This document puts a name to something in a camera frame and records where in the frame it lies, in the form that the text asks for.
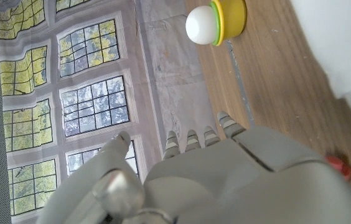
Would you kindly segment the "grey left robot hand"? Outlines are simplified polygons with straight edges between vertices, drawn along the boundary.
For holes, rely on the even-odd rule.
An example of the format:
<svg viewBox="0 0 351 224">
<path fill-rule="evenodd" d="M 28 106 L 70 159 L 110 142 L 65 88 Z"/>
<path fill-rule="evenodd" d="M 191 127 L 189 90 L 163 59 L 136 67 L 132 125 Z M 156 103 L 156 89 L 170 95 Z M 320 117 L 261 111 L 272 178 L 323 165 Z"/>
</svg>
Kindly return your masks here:
<svg viewBox="0 0 351 224">
<path fill-rule="evenodd" d="M 185 152 L 167 136 L 164 158 L 141 180 L 126 162 L 125 131 L 49 197 L 39 223 L 351 223 L 351 185 L 326 159 L 269 128 L 219 112 L 204 144 Z"/>
</svg>

